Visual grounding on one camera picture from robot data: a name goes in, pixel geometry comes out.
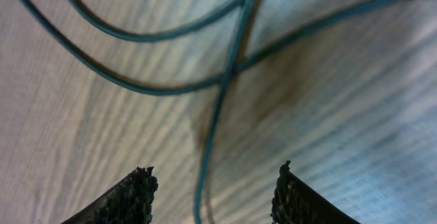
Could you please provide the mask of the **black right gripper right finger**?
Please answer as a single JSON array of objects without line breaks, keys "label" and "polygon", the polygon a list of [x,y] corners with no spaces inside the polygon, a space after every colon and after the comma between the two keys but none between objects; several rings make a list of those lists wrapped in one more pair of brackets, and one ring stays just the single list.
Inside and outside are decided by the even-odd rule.
[{"label": "black right gripper right finger", "polygon": [[295,176],[289,161],[279,169],[270,216],[277,224],[358,223]]}]

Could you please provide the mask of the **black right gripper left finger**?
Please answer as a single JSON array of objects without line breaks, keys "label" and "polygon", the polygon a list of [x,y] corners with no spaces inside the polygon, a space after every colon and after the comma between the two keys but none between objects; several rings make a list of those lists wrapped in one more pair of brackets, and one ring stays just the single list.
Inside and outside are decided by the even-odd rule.
[{"label": "black right gripper left finger", "polygon": [[137,167],[62,224],[150,224],[158,180],[152,167]]}]

